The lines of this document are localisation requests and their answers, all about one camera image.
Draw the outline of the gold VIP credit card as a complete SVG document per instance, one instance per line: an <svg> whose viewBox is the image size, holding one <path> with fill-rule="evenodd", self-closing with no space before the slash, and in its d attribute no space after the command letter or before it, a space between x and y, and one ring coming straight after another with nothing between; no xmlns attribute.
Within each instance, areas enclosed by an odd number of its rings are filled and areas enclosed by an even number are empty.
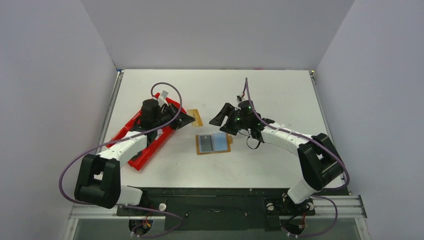
<svg viewBox="0 0 424 240"><path fill-rule="evenodd" d="M186 112L189 116L194 118L194 121L191 123L191 125L193 127L202 127L203 126L203 121L202 121L202 118L200 116L198 109L187 109Z"/></svg>

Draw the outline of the yellow leather card holder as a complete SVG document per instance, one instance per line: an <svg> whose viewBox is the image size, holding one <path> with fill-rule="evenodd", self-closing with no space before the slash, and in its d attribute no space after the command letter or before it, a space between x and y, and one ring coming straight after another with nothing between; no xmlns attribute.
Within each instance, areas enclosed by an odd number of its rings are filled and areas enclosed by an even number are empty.
<svg viewBox="0 0 424 240"><path fill-rule="evenodd" d="M203 135L212 135L212 139L213 139L212 152L200 152L199 137ZM231 151L231 144L233 143L233 138L228 133L217 132L212 134L198 134L195 136L195 141L196 141L197 155L209 155L209 154L229 153Z"/></svg>

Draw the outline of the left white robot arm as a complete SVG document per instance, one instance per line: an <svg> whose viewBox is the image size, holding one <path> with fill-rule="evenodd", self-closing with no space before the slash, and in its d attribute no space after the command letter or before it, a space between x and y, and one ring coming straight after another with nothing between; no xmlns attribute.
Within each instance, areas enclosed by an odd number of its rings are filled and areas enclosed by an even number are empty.
<svg viewBox="0 0 424 240"><path fill-rule="evenodd" d="M140 114L129 130L109 148L98 154L86 154L81 161L74 197L80 202L107 209L125 205L136 214L149 209L149 201L139 188L121 184L121 168L144 151L152 152L160 144L158 130L178 130L195 121L179 105L151 98L143 101Z"/></svg>

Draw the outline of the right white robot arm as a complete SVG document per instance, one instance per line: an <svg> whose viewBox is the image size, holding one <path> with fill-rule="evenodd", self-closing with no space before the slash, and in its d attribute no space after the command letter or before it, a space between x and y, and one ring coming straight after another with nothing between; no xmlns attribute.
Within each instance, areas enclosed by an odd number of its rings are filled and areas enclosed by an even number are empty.
<svg viewBox="0 0 424 240"><path fill-rule="evenodd" d="M298 157L302 178L282 199L282 207L289 214L296 213L305 200L345 171L328 135L302 134L272 119L262 118L248 100L239 102L238 106L225 103L209 124L234 136L241 130L249 131L250 136L260 143L280 147Z"/></svg>

